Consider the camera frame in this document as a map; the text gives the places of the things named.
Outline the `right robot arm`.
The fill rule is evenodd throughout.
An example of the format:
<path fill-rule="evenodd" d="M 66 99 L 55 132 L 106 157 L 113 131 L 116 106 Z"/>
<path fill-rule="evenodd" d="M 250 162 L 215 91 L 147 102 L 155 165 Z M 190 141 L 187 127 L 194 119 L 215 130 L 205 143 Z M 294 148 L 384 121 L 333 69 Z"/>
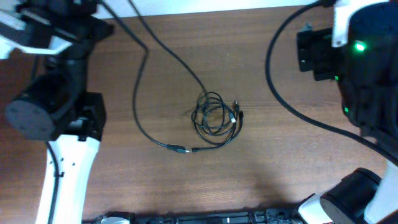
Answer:
<path fill-rule="evenodd" d="M 333 27 L 297 34 L 299 69 L 335 80 L 348 121 L 387 161 L 380 177 L 359 168 L 300 207 L 307 221 L 397 222 L 397 2 L 316 1 L 332 7 Z"/>

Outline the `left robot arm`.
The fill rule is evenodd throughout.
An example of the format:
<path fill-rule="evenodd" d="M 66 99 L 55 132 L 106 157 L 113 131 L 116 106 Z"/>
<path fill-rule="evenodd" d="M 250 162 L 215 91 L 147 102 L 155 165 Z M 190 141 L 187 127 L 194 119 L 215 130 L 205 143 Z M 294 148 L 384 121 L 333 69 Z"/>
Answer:
<path fill-rule="evenodd" d="M 114 27 L 95 17 L 97 1 L 19 1 L 1 13 L 1 58 L 13 50 L 44 58 L 7 106 L 8 123 L 47 148 L 37 223 L 81 223 L 90 170 L 106 123 L 101 93 L 89 92 L 88 64 Z"/>

